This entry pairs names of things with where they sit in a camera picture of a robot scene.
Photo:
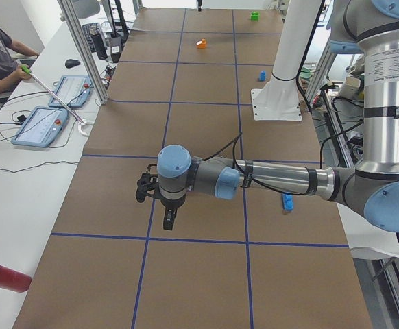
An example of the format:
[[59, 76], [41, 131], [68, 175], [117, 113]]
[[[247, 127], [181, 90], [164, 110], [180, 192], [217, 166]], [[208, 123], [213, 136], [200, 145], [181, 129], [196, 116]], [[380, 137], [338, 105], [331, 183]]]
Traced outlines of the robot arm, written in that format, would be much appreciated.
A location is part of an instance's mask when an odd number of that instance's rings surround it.
[[336, 1], [330, 26], [334, 52], [364, 53], [361, 161], [352, 169], [312, 169], [220, 156], [201, 159], [182, 146], [166, 146], [157, 172], [144, 173], [137, 184], [164, 205], [164, 229], [172, 229], [188, 191], [232, 199], [238, 188], [255, 186], [318, 195], [373, 226], [399, 232], [399, 1]]

